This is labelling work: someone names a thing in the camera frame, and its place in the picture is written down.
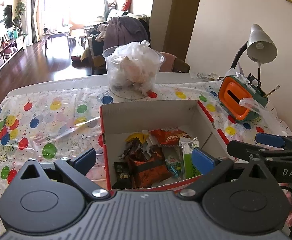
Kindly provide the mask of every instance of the pen holder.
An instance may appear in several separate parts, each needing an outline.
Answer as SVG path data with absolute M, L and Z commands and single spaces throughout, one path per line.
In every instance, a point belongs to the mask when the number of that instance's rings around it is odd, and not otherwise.
M 239 105 L 243 98 L 253 98 L 263 107 L 267 105 L 268 98 L 263 96 L 265 93 L 251 84 L 243 83 L 235 76 L 227 76 L 221 84 L 218 92 L 218 98 L 221 106 L 236 119 L 236 122 L 242 123 L 253 120 L 259 114 Z

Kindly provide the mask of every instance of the tv stand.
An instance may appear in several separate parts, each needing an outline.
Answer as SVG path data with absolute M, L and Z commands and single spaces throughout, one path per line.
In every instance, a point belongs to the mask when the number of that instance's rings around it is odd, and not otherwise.
M 6 57 L 6 54 L 4 53 L 5 49 L 11 47 L 13 44 L 16 44 L 17 51 L 10 55 L 9 57 Z M 0 70 L 9 62 L 9 60 L 14 57 L 19 51 L 24 50 L 24 38 L 23 36 L 19 36 L 18 38 L 11 39 L 8 42 L 8 45 L 4 48 L 0 48 Z

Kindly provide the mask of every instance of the wooden floor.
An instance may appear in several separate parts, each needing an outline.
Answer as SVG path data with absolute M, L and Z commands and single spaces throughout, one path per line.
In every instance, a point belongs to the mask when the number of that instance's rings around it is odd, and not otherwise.
M 55 38 L 48 42 L 45 56 L 45 44 L 38 42 L 21 50 L 0 71 L 0 103 L 6 95 L 17 88 L 53 80 L 64 80 L 92 75 L 87 63 L 73 62 L 70 59 L 65 38 Z M 106 74 L 101 70 L 95 74 Z

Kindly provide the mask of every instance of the green balloon print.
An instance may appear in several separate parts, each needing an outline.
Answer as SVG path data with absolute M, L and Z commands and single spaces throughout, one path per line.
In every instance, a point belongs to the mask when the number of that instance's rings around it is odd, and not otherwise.
M 47 143 L 43 148 L 43 157 L 47 160 L 51 160 L 55 157 L 57 149 L 54 144 Z
M 203 102 L 207 102 L 207 98 L 204 97 L 204 96 L 200 96 L 199 99 L 200 99 L 201 101 L 203 101 Z
M 80 113 L 80 114 L 82 114 L 82 113 L 84 113 L 86 111 L 87 111 L 87 106 L 86 105 L 80 105 L 80 106 L 77 107 L 77 112 Z
M 5 123 L 6 123 L 6 119 L 7 119 L 7 116 L 3 121 L 0 122 L 0 131 L 3 129 L 3 127 L 4 127 Z
M 2 179 L 7 179 L 8 174 L 9 174 L 9 167 L 8 166 L 5 166 L 2 169 L 2 172 L 0 173 L 0 176 L 2 177 Z

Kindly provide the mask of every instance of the birthday tablecloth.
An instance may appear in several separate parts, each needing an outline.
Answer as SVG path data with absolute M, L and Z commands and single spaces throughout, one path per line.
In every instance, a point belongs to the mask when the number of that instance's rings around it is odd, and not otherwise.
M 257 132 L 272 133 L 261 117 L 237 124 L 220 106 L 218 90 L 221 81 L 189 84 L 156 84 L 148 100 L 198 100 L 214 127 L 227 140 L 257 144 Z M 53 162 L 74 157 L 94 148 L 96 165 L 87 174 L 92 180 L 106 178 L 102 155 L 99 107 L 103 104 L 131 101 L 111 93 L 107 86 L 84 89 L 30 93 L 7 97 L 0 105 L 0 197 L 28 158 Z M 271 103 L 269 111 L 278 118 Z M 283 130 L 292 135 L 278 119 Z M 0 220 L 0 235 L 5 231 Z

